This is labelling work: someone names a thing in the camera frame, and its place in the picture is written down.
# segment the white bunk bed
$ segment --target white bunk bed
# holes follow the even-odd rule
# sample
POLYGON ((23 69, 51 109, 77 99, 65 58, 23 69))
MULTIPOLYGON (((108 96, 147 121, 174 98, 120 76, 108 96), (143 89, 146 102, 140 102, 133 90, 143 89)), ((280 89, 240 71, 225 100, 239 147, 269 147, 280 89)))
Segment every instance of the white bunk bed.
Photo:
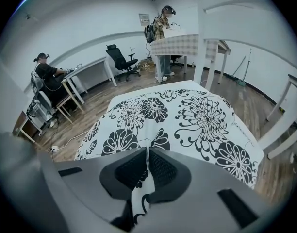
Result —
MULTIPOLYGON (((280 57, 297 69, 297 40, 270 0, 197 0, 197 4, 199 39, 195 82, 200 83, 201 80, 207 40, 226 40, 257 47, 280 57)), ((260 147, 265 149, 276 141, 296 118, 297 92, 294 100, 290 101, 287 111, 259 140, 260 147)), ((269 158, 283 152, 296 140, 297 131, 287 140, 287 144, 282 144, 271 151, 269 158)))

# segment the plaid shirt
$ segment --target plaid shirt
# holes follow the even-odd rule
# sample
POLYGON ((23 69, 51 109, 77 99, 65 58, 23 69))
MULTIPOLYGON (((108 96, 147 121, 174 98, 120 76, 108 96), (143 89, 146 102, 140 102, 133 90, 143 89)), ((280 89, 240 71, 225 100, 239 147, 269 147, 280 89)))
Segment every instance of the plaid shirt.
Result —
POLYGON ((154 40, 160 40, 160 39, 164 39, 164 32, 162 27, 163 26, 169 26, 168 23, 168 19, 163 15, 159 15, 158 17, 156 17, 156 19, 154 20, 154 31, 155 31, 155 37, 154 40))

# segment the black mesh office chair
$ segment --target black mesh office chair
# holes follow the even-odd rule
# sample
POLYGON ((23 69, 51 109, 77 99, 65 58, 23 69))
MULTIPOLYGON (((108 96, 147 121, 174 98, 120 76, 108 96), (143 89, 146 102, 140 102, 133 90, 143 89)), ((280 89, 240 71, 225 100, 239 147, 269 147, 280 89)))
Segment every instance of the black mesh office chair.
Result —
POLYGON ((134 55, 134 53, 130 54, 129 55, 130 60, 126 61, 124 56, 121 54, 120 50, 116 47, 115 44, 108 45, 107 48, 108 49, 106 50, 106 52, 114 60, 115 68, 120 71, 127 70, 126 81, 129 80, 130 74, 136 74, 139 77, 141 76, 139 71, 133 71, 131 68, 132 65, 138 62, 137 59, 134 59, 134 60, 132 59, 132 56, 134 55))

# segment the checkered tablecloth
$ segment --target checkered tablecloth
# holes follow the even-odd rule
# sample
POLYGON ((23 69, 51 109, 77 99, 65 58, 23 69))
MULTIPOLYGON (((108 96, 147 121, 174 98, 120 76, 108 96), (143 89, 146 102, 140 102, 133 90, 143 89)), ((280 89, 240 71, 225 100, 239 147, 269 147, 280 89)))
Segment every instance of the checkered tablecloth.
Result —
MULTIPOLYGON (((207 40, 206 59, 215 61, 217 49, 217 40, 207 40)), ((151 54, 197 56, 198 34, 186 34, 154 41, 151 54)))

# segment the wooden floor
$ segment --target wooden floor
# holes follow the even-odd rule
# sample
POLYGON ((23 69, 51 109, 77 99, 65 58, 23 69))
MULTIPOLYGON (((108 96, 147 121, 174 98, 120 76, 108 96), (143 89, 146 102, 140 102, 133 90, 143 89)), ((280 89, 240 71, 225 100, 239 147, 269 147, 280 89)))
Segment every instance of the wooden floor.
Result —
MULTIPOLYGON (((192 80, 195 71, 194 68, 188 67, 187 74, 184 74, 183 70, 177 66, 173 67, 172 70, 176 75, 170 77, 166 83, 192 80)), ((201 79, 202 86, 205 86, 207 76, 208 72, 204 71, 201 79)), ((270 101, 253 89, 247 86, 239 86, 235 81, 225 76, 222 83, 218 84, 218 76, 218 74, 214 75, 211 92, 225 97, 231 103, 235 113, 258 140, 277 122, 282 114, 277 112, 270 122, 266 122, 266 116, 274 107, 270 101)), ((79 110, 73 112, 72 124, 60 116, 60 124, 57 129, 48 129, 43 136, 36 138, 36 141, 44 150, 49 150, 52 145, 62 147, 72 137, 84 133, 82 136, 72 140, 65 148, 55 153, 53 155, 54 161, 70 161, 74 159, 77 148, 86 135, 85 132, 106 112, 113 97, 159 85, 155 80, 154 70, 142 71, 141 77, 133 75, 129 82, 126 82, 124 77, 122 77, 120 82, 116 82, 117 87, 114 87, 112 82, 106 82, 91 89, 88 94, 83 95, 83 99, 85 100, 85 104, 83 105, 85 114, 81 114, 79 110)), ((280 139, 268 147, 264 151, 265 154, 283 142, 290 135, 291 131, 292 129, 287 131, 280 139)), ((270 204, 276 204, 288 198, 295 184, 297 174, 294 174, 294 168, 296 170, 296 166, 289 161, 292 151, 297 151, 297 142, 273 160, 268 160, 265 156, 259 166, 255 191, 270 204)))

